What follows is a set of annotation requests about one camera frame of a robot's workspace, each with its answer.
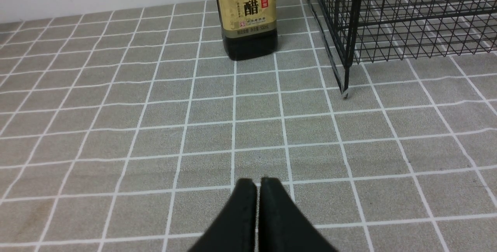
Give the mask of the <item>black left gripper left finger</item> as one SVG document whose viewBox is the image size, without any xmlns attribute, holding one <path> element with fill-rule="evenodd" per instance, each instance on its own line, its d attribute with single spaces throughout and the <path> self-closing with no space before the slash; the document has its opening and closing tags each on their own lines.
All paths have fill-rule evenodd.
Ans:
<svg viewBox="0 0 497 252">
<path fill-rule="evenodd" d="M 250 178 L 240 178 L 221 212 L 190 252 L 253 252 L 257 189 Z"/>
</svg>

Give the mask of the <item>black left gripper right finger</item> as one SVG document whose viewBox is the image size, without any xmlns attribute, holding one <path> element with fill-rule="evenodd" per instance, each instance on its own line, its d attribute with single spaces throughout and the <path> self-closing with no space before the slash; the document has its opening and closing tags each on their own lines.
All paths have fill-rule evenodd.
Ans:
<svg viewBox="0 0 497 252">
<path fill-rule="evenodd" d="M 337 252 L 274 177 L 261 178 L 259 194 L 260 252 Z"/>
</svg>

